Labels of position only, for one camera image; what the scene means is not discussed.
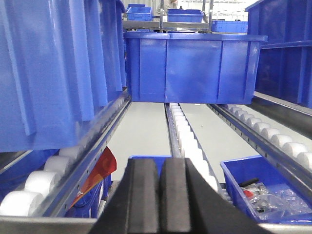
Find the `small parts in bin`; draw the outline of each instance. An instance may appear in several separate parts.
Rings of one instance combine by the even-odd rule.
[[[241,189],[261,220],[312,213],[306,202],[291,189],[272,192],[263,183],[250,184],[252,181],[259,180],[253,178],[243,182],[241,184],[247,185]]]

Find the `stacked blue bins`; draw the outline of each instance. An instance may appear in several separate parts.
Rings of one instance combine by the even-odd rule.
[[[201,22],[201,10],[168,9],[168,22]]]
[[[54,155],[58,150],[34,150],[25,152],[20,161],[7,170],[2,169],[0,173],[0,202],[11,191],[26,181],[29,174],[35,170],[40,170],[48,157]]]
[[[295,214],[285,213],[283,217],[277,213],[276,216],[280,215],[279,218],[273,217],[273,215],[265,220],[259,218],[259,213],[254,210],[249,199],[239,186],[239,183],[252,178],[258,178],[259,182],[262,182],[271,194],[287,191],[288,189],[297,193],[297,191],[292,188],[291,184],[264,157],[251,156],[223,161],[221,162],[221,167],[224,171],[226,189],[232,198],[233,204],[255,221],[268,223],[312,223],[312,213],[309,213],[309,210],[311,211],[309,208],[306,209],[306,214],[304,214],[304,212],[300,214],[298,211],[295,212]]]
[[[132,6],[127,10],[128,20],[152,21],[153,9],[151,7]]]
[[[261,47],[256,91],[312,108],[312,1],[264,0],[247,8]]]
[[[0,2],[0,152],[76,145],[102,117],[125,85],[122,8]]]
[[[247,33],[248,22],[214,20],[211,31],[219,33]]]
[[[248,104],[265,36],[124,34],[132,101]]]

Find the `person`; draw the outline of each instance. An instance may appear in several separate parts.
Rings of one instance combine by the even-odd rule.
[[[177,0],[164,0],[164,16],[168,15],[168,9],[177,9]],[[160,16],[160,4],[156,13]]]

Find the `red plastic item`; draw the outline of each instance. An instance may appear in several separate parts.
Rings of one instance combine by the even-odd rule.
[[[246,195],[246,197],[253,197],[254,196],[254,194],[248,190],[244,190],[243,192]]]
[[[94,166],[93,170],[91,171],[89,177],[84,182],[82,188],[79,190],[71,207],[75,205],[76,202],[79,201],[79,199],[86,195],[99,182],[101,182],[104,178],[113,173],[116,169],[116,159],[110,149],[106,147],[101,157],[98,159],[96,165]]]

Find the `blue storage crate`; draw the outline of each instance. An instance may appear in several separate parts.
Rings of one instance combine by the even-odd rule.
[[[100,202],[100,191],[103,181],[97,184],[86,195],[84,195],[71,209],[66,212],[65,217],[75,218],[97,218]]]
[[[30,152],[14,166],[0,174],[0,202],[11,191],[26,181],[29,174],[38,170],[47,159],[58,150],[35,150]]]
[[[312,40],[310,0],[260,0],[246,10],[248,34],[268,35],[269,44]]]
[[[248,22],[214,20],[211,31],[221,33],[247,33]]]
[[[118,97],[116,4],[0,2],[0,152],[76,145]]]
[[[133,4],[133,3],[130,3],[128,4],[128,7],[127,7],[127,10],[130,8],[130,7],[145,7],[145,4]]]
[[[161,169],[162,169],[162,165],[164,164],[166,158],[171,157],[171,155],[164,155],[164,156],[160,156],[160,155],[132,155],[130,158],[134,158],[134,159],[153,159],[156,166],[157,166],[157,172],[158,175],[160,176],[161,173]]]
[[[283,189],[289,189],[291,185],[288,181],[262,156],[251,156],[240,159],[221,162],[224,171],[226,189],[233,200],[233,204],[242,212],[253,218],[257,222],[288,223],[290,221],[298,223],[311,222],[312,214],[300,214],[285,216],[280,219],[259,219],[257,212],[252,208],[248,198],[238,185],[252,178],[258,178],[271,193]]]
[[[130,7],[127,11],[128,20],[153,21],[153,8],[151,7]]]
[[[168,22],[201,22],[201,10],[168,9]]]
[[[312,41],[265,45],[255,89],[312,108]]]
[[[124,34],[132,101],[248,104],[265,36]]]
[[[112,175],[107,176],[104,180],[103,180],[103,194],[102,194],[102,200],[105,200],[108,196],[108,191],[112,186]]]

